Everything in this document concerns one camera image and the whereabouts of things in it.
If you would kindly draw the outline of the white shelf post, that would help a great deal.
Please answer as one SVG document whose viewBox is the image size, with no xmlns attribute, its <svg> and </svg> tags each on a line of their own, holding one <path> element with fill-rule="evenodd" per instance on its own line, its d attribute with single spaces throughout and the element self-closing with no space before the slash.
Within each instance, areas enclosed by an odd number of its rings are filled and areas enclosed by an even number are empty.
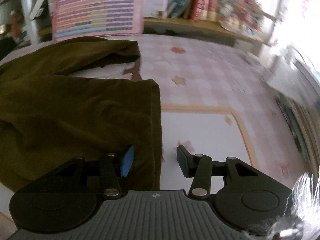
<svg viewBox="0 0 320 240">
<path fill-rule="evenodd" d="M 25 20 L 25 26 L 27 34 L 32 45 L 36 45 L 40 42 L 40 38 L 37 34 L 38 25 L 36 20 L 30 19 L 30 13 L 37 0 L 21 0 L 23 16 Z"/>
</svg>

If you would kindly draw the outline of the dark brown garment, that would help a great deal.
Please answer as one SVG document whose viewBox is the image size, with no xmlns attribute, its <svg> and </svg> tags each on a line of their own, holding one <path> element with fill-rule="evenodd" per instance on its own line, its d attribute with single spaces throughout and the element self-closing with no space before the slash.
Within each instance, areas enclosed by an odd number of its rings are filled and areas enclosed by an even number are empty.
<svg viewBox="0 0 320 240">
<path fill-rule="evenodd" d="M 138 43 L 80 37 L 1 65 L 1 183 L 17 191 L 75 157 L 96 160 L 134 147 L 131 190 L 158 190 L 161 99 L 153 80 L 75 72 L 131 63 Z"/>
</svg>

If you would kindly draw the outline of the pink keyboard learning toy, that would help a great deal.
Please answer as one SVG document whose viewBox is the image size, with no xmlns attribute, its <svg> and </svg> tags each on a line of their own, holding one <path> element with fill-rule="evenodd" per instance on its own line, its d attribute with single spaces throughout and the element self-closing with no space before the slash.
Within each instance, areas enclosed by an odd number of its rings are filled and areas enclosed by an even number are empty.
<svg viewBox="0 0 320 240">
<path fill-rule="evenodd" d="M 55 0 L 52 39 L 139 35 L 143 0 Z"/>
</svg>

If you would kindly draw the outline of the small white card box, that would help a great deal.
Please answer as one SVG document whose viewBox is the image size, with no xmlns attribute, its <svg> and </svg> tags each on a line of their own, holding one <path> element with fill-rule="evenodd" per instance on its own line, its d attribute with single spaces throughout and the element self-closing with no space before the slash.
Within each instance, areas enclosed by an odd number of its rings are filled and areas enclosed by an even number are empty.
<svg viewBox="0 0 320 240">
<path fill-rule="evenodd" d="M 163 19 L 167 17 L 168 0 L 144 0 L 143 17 Z"/>
</svg>

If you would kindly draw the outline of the colourful flower ornament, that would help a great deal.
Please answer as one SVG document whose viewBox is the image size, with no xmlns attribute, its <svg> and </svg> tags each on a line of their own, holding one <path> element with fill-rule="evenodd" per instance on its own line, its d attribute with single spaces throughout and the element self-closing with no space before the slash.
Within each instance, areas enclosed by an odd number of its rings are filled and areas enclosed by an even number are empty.
<svg viewBox="0 0 320 240">
<path fill-rule="evenodd" d="M 256 1 L 219 0 L 217 20 L 228 31 L 253 36 L 261 32 L 264 13 Z"/>
</svg>

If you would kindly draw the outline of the white paper stack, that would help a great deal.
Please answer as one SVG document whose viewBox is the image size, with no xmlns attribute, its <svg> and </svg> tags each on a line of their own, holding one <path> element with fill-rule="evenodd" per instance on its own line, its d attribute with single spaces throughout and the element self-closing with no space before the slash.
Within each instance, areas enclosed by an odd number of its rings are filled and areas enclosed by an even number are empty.
<svg viewBox="0 0 320 240">
<path fill-rule="evenodd" d="M 264 77 L 273 90 L 300 154 L 312 173 L 319 168 L 319 72 L 287 46 Z"/>
</svg>

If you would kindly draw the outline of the pink cartoon desk mat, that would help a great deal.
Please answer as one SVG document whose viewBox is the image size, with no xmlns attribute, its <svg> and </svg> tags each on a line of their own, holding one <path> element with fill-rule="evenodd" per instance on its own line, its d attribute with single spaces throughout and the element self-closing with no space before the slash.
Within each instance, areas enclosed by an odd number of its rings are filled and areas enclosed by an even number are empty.
<svg viewBox="0 0 320 240">
<path fill-rule="evenodd" d="M 162 105 L 227 110 L 185 124 L 177 122 L 176 113 L 162 114 L 162 189 L 188 189 L 191 184 L 176 161 L 179 144 L 218 161 L 235 156 L 287 187 L 310 171 L 263 81 L 263 66 L 246 62 L 239 49 L 213 42 L 162 35 L 133 39 L 142 56 L 141 76 L 158 83 Z"/>
</svg>

